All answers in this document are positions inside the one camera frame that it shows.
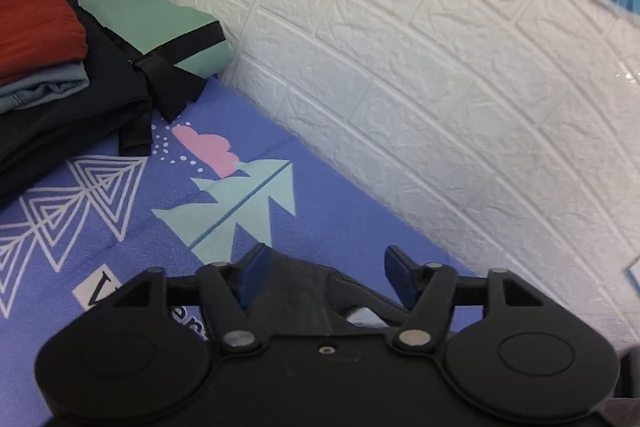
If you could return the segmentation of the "dark grey pants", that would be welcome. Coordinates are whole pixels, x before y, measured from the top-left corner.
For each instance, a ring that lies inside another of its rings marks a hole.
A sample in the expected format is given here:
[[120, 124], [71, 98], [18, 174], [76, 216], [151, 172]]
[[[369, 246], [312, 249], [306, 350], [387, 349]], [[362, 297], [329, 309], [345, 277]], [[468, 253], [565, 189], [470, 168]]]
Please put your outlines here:
[[338, 335], [398, 329], [440, 269], [387, 249], [384, 270], [400, 301], [347, 274], [257, 245], [235, 262], [236, 295], [256, 335]]

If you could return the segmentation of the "purple patterned bed sheet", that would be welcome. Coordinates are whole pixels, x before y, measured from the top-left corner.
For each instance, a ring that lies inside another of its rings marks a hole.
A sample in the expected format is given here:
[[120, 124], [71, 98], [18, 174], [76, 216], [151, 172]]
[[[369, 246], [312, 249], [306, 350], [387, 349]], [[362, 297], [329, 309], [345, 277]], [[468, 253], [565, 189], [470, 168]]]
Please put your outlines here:
[[238, 259], [257, 243], [346, 273], [384, 295], [390, 245], [450, 257], [216, 81], [152, 153], [114, 140], [66, 160], [1, 211], [1, 421], [38, 426], [40, 347], [149, 267], [170, 275]]

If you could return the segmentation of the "mint green black folded garment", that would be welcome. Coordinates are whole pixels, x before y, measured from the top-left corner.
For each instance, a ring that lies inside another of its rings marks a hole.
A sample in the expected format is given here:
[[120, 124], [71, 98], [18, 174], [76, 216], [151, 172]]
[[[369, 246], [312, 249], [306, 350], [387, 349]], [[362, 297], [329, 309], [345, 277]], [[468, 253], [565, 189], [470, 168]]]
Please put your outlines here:
[[108, 80], [114, 63], [127, 90], [171, 124], [198, 101], [233, 51], [216, 16], [167, 0], [67, 0], [87, 25], [87, 65]]

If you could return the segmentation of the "grey-blue folded garment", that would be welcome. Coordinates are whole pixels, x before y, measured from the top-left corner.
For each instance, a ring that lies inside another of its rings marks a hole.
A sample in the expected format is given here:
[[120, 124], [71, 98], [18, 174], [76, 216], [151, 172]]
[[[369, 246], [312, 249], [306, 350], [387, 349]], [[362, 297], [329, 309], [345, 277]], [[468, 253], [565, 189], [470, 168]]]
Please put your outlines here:
[[41, 69], [1, 87], [0, 113], [62, 100], [89, 86], [90, 80], [82, 63]]

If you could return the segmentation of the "red folded garment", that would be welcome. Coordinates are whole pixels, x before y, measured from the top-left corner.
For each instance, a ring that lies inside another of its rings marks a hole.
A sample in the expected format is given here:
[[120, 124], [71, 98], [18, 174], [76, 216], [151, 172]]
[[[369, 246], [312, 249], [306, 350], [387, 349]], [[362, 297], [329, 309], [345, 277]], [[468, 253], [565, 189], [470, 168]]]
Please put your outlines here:
[[88, 53], [85, 27], [66, 0], [1, 0], [1, 84]]

